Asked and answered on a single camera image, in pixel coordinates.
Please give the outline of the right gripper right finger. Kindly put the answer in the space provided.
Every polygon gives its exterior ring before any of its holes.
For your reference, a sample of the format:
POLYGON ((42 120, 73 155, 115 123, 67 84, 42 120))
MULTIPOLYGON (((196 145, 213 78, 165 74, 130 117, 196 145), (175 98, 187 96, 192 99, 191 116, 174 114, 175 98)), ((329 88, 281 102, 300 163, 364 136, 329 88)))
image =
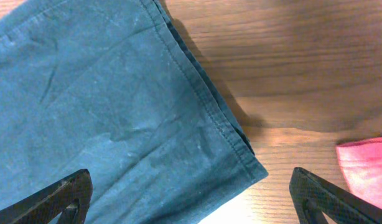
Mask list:
POLYGON ((293 170, 289 191, 301 224, 382 224, 382 209, 301 168, 293 170))

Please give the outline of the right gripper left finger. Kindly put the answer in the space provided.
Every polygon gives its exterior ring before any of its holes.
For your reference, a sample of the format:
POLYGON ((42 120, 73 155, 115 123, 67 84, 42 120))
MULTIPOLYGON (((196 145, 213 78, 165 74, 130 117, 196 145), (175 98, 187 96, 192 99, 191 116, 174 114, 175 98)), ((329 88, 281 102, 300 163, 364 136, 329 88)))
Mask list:
POLYGON ((29 197, 0 210, 0 223, 84 223, 93 185, 87 169, 80 169, 29 197))

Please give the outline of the navy blue denim shorts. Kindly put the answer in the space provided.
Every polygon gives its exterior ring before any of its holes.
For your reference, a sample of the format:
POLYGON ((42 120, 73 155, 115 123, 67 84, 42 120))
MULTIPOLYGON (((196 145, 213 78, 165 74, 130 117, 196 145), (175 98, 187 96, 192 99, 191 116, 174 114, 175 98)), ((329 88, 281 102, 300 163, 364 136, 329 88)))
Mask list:
POLYGON ((0 20, 0 210, 76 170, 87 223, 198 223, 268 172, 158 1, 0 20))

